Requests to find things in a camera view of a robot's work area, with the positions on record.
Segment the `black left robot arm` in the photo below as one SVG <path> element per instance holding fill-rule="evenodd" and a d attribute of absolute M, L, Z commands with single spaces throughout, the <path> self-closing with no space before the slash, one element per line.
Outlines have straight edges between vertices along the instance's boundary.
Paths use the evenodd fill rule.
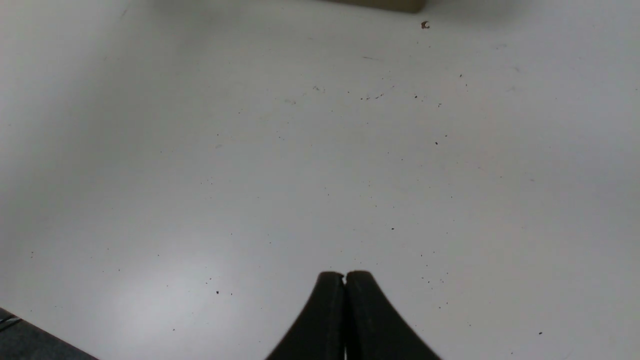
<path fill-rule="evenodd" d="M 0 309 L 2 360 L 95 360 L 89 353 L 62 341 L 20 317 Z"/>

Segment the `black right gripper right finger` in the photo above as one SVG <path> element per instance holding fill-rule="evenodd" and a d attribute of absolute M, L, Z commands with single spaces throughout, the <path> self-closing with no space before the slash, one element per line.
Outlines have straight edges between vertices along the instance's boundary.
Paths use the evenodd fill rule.
<path fill-rule="evenodd" d="M 439 360 L 386 297 L 373 274 L 352 271 L 345 285 L 348 360 Z"/>

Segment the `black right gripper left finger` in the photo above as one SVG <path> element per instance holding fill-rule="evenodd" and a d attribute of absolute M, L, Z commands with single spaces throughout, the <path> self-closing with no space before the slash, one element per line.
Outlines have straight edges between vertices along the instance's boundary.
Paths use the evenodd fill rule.
<path fill-rule="evenodd" d="M 304 308 L 268 360 L 343 360 L 345 303 L 343 275 L 318 274 Z"/>

